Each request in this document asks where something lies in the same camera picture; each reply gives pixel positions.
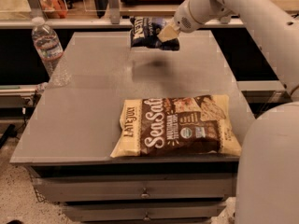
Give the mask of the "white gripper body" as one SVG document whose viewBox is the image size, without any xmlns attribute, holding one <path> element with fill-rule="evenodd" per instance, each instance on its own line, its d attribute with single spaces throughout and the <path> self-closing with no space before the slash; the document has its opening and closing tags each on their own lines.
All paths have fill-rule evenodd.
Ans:
<svg viewBox="0 0 299 224">
<path fill-rule="evenodd" d="M 175 31 L 191 33 L 230 12 L 230 0 L 185 0 L 173 18 Z"/>
</svg>

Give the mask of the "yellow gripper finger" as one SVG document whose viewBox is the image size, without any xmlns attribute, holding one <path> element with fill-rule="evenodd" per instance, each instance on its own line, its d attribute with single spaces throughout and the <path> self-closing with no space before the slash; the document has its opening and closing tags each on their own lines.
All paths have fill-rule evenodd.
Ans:
<svg viewBox="0 0 299 224">
<path fill-rule="evenodd" d="M 157 35 L 161 42 L 166 42 L 175 38 L 178 38 L 179 27 L 173 23 L 169 22 L 162 31 Z"/>
</svg>

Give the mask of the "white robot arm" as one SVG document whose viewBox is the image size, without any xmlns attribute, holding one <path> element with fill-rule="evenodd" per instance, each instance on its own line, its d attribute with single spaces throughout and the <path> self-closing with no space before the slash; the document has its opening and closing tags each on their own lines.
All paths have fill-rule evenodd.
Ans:
<svg viewBox="0 0 299 224">
<path fill-rule="evenodd" d="M 299 24 L 271 0 L 186 0 L 159 34 L 191 33 L 227 14 L 239 17 L 271 73 L 252 66 L 247 90 L 285 91 L 246 132 L 238 165 L 235 224 L 299 224 Z"/>
</svg>

